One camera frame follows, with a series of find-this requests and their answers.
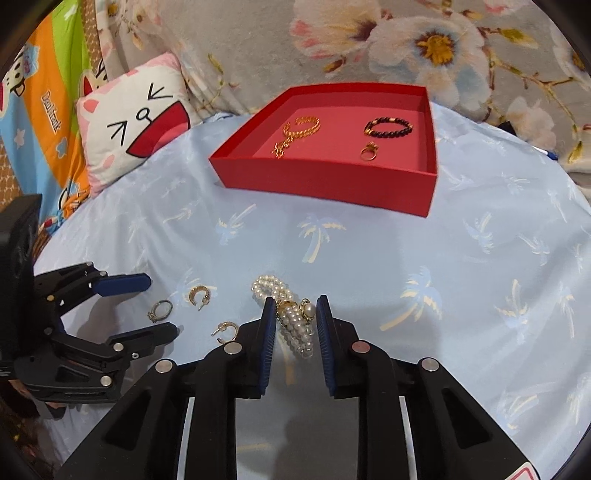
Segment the open red tray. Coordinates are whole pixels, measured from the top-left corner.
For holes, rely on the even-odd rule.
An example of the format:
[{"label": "open red tray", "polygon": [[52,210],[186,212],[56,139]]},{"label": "open red tray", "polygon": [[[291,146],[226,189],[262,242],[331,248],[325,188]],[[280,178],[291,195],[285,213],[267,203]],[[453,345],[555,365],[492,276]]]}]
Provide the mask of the open red tray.
[{"label": "open red tray", "polygon": [[[283,158],[272,153],[299,116],[320,119],[314,135],[293,143]],[[363,133],[377,117],[408,120],[412,133],[372,138]],[[376,130],[400,129],[382,124]],[[363,161],[373,141],[378,155]],[[293,87],[253,116],[210,157],[226,187],[291,193],[427,216],[437,181],[431,109],[424,87],[394,83],[330,83]]]}]

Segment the blue pen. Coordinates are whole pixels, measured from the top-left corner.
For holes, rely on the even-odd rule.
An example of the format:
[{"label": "blue pen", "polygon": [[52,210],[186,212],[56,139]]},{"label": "blue pen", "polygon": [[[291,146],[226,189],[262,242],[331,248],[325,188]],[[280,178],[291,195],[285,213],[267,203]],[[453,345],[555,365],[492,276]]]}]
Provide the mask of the blue pen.
[{"label": "blue pen", "polygon": [[542,150],[541,148],[538,147],[534,147],[538,152],[543,153],[544,155],[546,155],[546,157],[548,157],[550,160],[554,160],[554,161],[558,161],[558,155],[554,152],[549,152],[547,150]]}]

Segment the pearl bracelet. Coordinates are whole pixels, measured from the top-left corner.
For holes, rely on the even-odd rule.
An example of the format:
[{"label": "pearl bracelet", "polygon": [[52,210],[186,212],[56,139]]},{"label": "pearl bracelet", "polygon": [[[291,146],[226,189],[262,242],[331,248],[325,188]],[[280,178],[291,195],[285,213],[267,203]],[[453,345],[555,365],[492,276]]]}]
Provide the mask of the pearl bracelet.
[{"label": "pearl bracelet", "polygon": [[298,305],[295,296],[285,282],[274,275],[260,275],[252,282],[251,290],[259,304],[272,297],[277,304],[277,321],[280,331],[291,350],[304,358],[313,354],[311,326],[316,307],[308,299]]}]

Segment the black beaded bracelet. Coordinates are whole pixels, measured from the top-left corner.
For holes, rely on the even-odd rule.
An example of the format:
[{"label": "black beaded bracelet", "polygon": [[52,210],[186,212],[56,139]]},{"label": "black beaded bracelet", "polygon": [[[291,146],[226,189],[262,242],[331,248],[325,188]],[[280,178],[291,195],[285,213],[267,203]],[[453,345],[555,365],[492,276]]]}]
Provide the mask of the black beaded bracelet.
[{"label": "black beaded bracelet", "polygon": [[[375,130],[372,130],[373,127],[375,127],[376,125],[379,125],[379,124],[398,124],[398,125],[404,126],[404,128],[402,130],[394,130],[391,132],[376,132]],[[365,125],[365,130],[363,131],[363,133],[365,133],[365,135],[367,135],[369,137],[375,137],[375,138],[398,138],[398,137],[404,137],[405,135],[408,135],[412,131],[413,131],[413,126],[409,122],[407,122],[405,119],[392,118],[389,116],[382,116],[380,118],[372,120],[367,125]]]}]

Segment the green stripe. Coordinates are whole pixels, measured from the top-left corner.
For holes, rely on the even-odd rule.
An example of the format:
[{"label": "green stripe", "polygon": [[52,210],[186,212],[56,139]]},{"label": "green stripe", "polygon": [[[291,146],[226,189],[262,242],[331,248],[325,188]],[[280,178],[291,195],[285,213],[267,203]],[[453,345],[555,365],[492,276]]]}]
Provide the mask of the green stripe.
[{"label": "green stripe", "polygon": [[[72,8],[77,7],[72,15]],[[53,43],[61,79],[66,86],[73,121],[72,131],[78,131],[74,103],[80,96],[80,77],[84,70],[91,70],[90,57],[82,28],[82,6],[80,0],[64,0],[51,13]]]}]

